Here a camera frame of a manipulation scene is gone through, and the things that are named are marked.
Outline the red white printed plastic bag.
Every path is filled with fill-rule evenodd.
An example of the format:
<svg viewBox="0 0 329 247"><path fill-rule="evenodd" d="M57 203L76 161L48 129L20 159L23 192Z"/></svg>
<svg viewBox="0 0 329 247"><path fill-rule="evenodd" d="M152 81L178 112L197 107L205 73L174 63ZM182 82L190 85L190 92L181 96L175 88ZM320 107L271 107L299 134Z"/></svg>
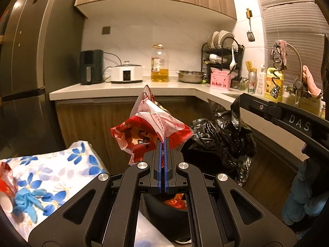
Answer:
<svg viewBox="0 0 329 247"><path fill-rule="evenodd" d="M148 85L136 100L127 120L110 129L119 148L131 155L129 165L143 160L145 153L155 150L157 141L169 139L170 149L181 147L193 136L192 129L174 118L155 101Z"/></svg>

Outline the small black plastic bag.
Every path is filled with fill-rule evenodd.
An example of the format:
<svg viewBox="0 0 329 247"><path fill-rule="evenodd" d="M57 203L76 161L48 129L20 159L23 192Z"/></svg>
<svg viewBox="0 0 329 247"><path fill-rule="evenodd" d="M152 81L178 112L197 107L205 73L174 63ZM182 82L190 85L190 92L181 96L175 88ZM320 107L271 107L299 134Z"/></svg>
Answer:
<svg viewBox="0 0 329 247"><path fill-rule="evenodd" d="M249 178L256 143L252 130L241 119L240 99L235 99L229 110L212 100L208 103L212 119L192 122L193 136L181 149L184 161L208 175L225 173L243 186Z"/></svg>

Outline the black trash bin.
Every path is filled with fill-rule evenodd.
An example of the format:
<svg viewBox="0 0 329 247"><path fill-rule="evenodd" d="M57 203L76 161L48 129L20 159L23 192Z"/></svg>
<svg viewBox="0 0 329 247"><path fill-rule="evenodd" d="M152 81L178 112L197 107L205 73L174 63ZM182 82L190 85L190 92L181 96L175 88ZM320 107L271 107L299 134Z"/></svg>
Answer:
<svg viewBox="0 0 329 247"><path fill-rule="evenodd" d="M181 210L165 204L173 195L156 196L142 194L140 212L169 241L175 244L190 244L191 234L187 210Z"/></svg>

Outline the steel kitchen faucet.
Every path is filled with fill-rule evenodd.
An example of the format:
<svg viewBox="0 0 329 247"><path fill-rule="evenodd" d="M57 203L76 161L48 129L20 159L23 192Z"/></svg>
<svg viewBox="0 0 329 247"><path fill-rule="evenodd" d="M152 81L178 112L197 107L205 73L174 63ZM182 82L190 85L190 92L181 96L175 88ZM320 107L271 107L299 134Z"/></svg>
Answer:
<svg viewBox="0 0 329 247"><path fill-rule="evenodd" d="M292 63L293 66L291 66L291 63L287 61L287 49L290 49L295 53L297 60L299 62L299 71L297 71L297 63ZM303 82L302 82L303 61L300 53L290 43L287 43L284 40L276 40L272 45L272 52L270 55L273 61L273 68L275 68L277 71L282 71L284 73L288 69L293 69L292 72L288 73L291 79L292 77L294 77L294 80L291 81L291 86L288 89L288 92L290 94L294 94L295 96L294 105L299 107L299 100L303 92ZM278 95L277 94L278 90L279 87L275 87L270 92L271 95L276 98Z"/></svg>

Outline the white spray bottle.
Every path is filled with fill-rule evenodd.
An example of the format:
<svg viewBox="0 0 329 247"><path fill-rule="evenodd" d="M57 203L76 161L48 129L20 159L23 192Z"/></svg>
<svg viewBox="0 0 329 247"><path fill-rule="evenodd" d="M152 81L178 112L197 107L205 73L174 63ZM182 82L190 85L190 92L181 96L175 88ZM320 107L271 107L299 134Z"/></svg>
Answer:
<svg viewBox="0 0 329 247"><path fill-rule="evenodd" d="M264 97L266 88L266 76L267 70L264 64L261 64L260 71L257 77L256 95L259 97Z"/></svg>

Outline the green beer can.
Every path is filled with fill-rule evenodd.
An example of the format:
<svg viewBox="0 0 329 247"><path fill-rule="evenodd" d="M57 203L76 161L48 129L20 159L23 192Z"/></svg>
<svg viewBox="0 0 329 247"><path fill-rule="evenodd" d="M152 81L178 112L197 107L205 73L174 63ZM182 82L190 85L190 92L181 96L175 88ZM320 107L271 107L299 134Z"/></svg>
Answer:
<svg viewBox="0 0 329 247"><path fill-rule="evenodd" d="M257 84L257 73L250 71L248 73L248 93L255 94Z"/></svg>

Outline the floral blue white tablecloth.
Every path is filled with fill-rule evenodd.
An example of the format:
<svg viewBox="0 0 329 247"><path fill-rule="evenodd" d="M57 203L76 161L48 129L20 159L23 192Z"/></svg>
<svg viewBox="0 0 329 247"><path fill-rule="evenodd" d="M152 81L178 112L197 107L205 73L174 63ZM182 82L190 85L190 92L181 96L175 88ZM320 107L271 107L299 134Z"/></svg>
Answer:
<svg viewBox="0 0 329 247"><path fill-rule="evenodd" d="M1 246L133 246L140 193L147 164L110 175L84 141L61 152L3 161L16 193L45 189L36 208L37 223L27 213L1 211ZM15 207L15 195L11 198Z"/></svg>

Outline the white ladle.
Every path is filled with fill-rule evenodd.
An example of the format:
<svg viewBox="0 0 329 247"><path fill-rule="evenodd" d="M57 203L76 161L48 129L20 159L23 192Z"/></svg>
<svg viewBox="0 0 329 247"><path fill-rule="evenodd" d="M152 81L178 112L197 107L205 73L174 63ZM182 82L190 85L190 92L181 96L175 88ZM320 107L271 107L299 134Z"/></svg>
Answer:
<svg viewBox="0 0 329 247"><path fill-rule="evenodd" d="M231 47L231 63L229 65L230 71L233 71L235 69L236 62L235 62L235 56L234 56L234 47Z"/></svg>

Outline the pink utensil basket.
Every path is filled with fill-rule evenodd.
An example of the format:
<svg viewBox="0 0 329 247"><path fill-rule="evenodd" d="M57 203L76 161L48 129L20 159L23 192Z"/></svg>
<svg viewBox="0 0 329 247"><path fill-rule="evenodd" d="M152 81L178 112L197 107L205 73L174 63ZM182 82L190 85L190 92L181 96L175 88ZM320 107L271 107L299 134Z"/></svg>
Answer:
<svg viewBox="0 0 329 247"><path fill-rule="evenodd" d="M210 77L210 87L221 90L229 90L231 78L228 71L212 70Z"/></svg>

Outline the white rice cooker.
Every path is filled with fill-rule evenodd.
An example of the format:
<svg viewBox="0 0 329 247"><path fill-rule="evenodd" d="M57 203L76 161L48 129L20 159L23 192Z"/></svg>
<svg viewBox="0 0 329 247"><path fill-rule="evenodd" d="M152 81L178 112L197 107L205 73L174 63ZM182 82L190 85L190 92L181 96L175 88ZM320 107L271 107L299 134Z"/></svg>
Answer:
<svg viewBox="0 0 329 247"><path fill-rule="evenodd" d="M143 81L143 67L126 61L122 65L111 68L110 82L113 84L141 83Z"/></svg>

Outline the hanging spatula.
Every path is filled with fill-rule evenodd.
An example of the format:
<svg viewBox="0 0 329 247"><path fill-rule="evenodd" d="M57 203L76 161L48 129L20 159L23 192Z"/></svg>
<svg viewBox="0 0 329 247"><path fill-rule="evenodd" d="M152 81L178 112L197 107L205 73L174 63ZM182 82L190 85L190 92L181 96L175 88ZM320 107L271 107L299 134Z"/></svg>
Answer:
<svg viewBox="0 0 329 247"><path fill-rule="evenodd" d="M249 8L247 8L247 10L246 10L246 15L247 15L247 19L249 21L249 30L247 31L247 38L248 38L249 42L254 42L255 37L254 37L254 34L251 30L251 18L253 16L253 14L252 14L252 11Z"/></svg>

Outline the black dish rack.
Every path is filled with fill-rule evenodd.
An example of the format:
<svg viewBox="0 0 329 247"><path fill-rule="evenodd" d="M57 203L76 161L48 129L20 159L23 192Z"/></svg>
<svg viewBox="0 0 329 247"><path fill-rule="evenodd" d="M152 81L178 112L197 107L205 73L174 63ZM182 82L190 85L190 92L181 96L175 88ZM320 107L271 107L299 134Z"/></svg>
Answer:
<svg viewBox="0 0 329 247"><path fill-rule="evenodd" d="M234 80L240 81L242 79L242 59L244 55L245 46L237 43L237 40L228 37L225 38L222 44L214 44L209 46L204 43L201 48L201 71L204 73L205 83L210 83L210 77L213 69L229 70L231 63L231 47L234 47L234 56L236 66L230 74Z"/></svg>

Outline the window blinds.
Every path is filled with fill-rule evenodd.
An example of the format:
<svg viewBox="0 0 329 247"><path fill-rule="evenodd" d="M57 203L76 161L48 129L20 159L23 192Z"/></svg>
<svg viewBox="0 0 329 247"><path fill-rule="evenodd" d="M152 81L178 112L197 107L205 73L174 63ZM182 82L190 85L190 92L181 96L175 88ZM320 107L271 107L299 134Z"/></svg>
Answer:
<svg viewBox="0 0 329 247"><path fill-rule="evenodd" d="M276 40L293 45L308 66L316 85L321 88L324 37L328 24L314 0L259 0L266 32L265 64L273 66L270 56Z"/></svg>

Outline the blue plastic glove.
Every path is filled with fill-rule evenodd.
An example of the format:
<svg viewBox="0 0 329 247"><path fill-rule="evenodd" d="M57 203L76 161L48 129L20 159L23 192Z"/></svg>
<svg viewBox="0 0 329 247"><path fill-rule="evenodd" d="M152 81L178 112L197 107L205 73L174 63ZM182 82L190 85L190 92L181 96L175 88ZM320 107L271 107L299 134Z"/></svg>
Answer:
<svg viewBox="0 0 329 247"><path fill-rule="evenodd" d="M22 188L15 195L15 207L13 214L19 216L22 213L27 213L34 224L37 223L36 208L41 211L45 210L45 206L41 203L41 197L45 196L45 189L35 189L30 191L27 188Z"/></svg>

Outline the dark grey refrigerator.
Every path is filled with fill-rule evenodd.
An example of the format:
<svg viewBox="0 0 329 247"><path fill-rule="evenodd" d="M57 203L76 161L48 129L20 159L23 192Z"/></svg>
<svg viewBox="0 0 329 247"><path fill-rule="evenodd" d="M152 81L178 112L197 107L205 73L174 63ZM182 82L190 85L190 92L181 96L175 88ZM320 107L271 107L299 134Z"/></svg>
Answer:
<svg viewBox="0 0 329 247"><path fill-rule="evenodd" d="M75 0L17 0L1 49L1 158L64 148L53 91L77 84L83 15Z"/></svg>

